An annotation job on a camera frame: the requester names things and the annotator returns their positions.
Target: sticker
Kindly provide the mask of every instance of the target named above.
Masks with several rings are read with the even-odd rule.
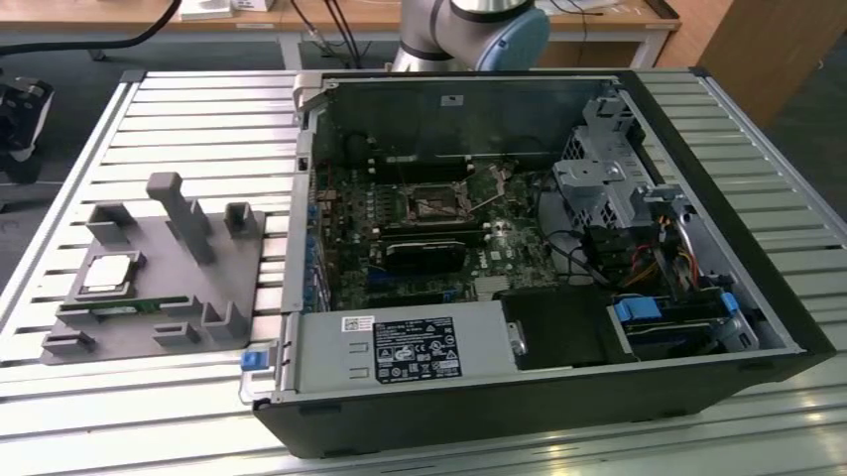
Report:
[[[236,28],[244,30],[272,30],[273,23],[237,23]]]
[[[441,96],[440,107],[464,105],[464,96]]]
[[[341,319],[341,332],[359,332],[373,329],[372,315],[352,315]]]
[[[105,307],[103,309],[91,309],[93,315],[115,315],[115,314],[135,314],[137,309],[132,306]]]
[[[376,322],[376,380],[396,384],[462,377],[452,317]]]

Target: blue latch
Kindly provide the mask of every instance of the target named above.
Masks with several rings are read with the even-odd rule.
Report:
[[[620,322],[662,318],[662,311],[652,297],[626,297],[614,305],[614,311]]]
[[[264,370],[269,366],[269,356],[265,350],[248,350],[241,354],[241,370],[252,372]]]
[[[720,300],[724,302],[730,314],[735,314],[739,311],[739,302],[736,301],[735,295],[732,293],[723,293],[720,294]]]
[[[444,291],[440,301],[444,302],[444,303],[452,302],[452,300],[455,299],[455,296],[457,294],[459,294],[457,290],[447,290],[447,291]]]

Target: barcode sticker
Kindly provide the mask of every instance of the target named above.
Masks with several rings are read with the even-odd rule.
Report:
[[[372,315],[352,315],[341,319],[341,332],[359,332],[373,330]]]

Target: green circuit board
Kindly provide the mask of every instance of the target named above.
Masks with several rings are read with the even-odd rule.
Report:
[[[474,166],[463,181],[415,184],[376,184],[363,171],[317,173],[335,310],[487,300],[488,289],[558,282],[531,209],[532,173],[512,174],[496,161]],[[376,230],[415,220],[479,223],[484,239],[467,247],[459,271],[399,277],[380,266],[384,242]]]

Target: white label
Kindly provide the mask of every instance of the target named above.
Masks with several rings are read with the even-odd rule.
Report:
[[[93,315],[112,315],[112,314],[135,314],[137,310],[135,307],[108,307],[105,309],[92,309],[91,313]]]
[[[115,291],[117,286],[85,286],[84,291],[87,293],[105,293],[108,291]]]
[[[341,332],[359,332],[373,330],[372,315],[352,315],[341,319]]]
[[[460,106],[464,104],[464,96],[441,96],[440,107]]]
[[[272,30],[273,23],[237,23],[236,28],[245,30]]]

